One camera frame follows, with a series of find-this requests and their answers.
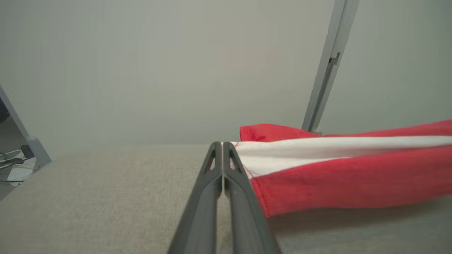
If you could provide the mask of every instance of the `red and white towel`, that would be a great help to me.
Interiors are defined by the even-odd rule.
[[[319,207],[387,207],[452,194],[452,120],[319,136],[240,128],[240,159],[266,216]]]

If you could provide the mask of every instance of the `gray frame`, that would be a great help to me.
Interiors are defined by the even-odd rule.
[[[52,164],[52,160],[50,159],[49,154],[42,146],[41,142],[36,137],[31,136],[28,133],[22,121],[20,121],[19,115],[17,115],[16,111],[14,110],[14,107],[9,101],[8,96],[6,96],[6,93],[3,90],[1,84],[0,84],[0,98],[5,104],[6,108],[8,109],[9,114],[16,123],[17,127],[19,128],[20,133],[25,137],[25,140],[30,146],[31,151],[34,153],[34,156],[36,157],[37,166],[39,168],[43,168],[44,166]]]
[[[305,131],[319,132],[317,128],[344,55],[358,4],[359,0],[336,0],[334,4],[328,35],[301,127]]]

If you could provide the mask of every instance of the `red fabric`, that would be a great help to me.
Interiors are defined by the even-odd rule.
[[[313,137],[290,127],[240,128],[242,141]],[[452,136],[452,121],[353,135]],[[452,193],[452,146],[329,160],[251,179],[266,216],[319,207],[387,207]]]

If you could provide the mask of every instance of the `white stripe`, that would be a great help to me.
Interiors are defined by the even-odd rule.
[[[452,136],[319,137],[245,141],[239,142],[236,150],[251,178],[338,158],[449,145],[452,145]]]

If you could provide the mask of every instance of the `gray wall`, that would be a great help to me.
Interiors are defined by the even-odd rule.
[[[452,1],[362,0],[320,121],[325,133],[452,118]]]
[[[300,127],[334,0],[4,0],[0,83],[55,159]]]

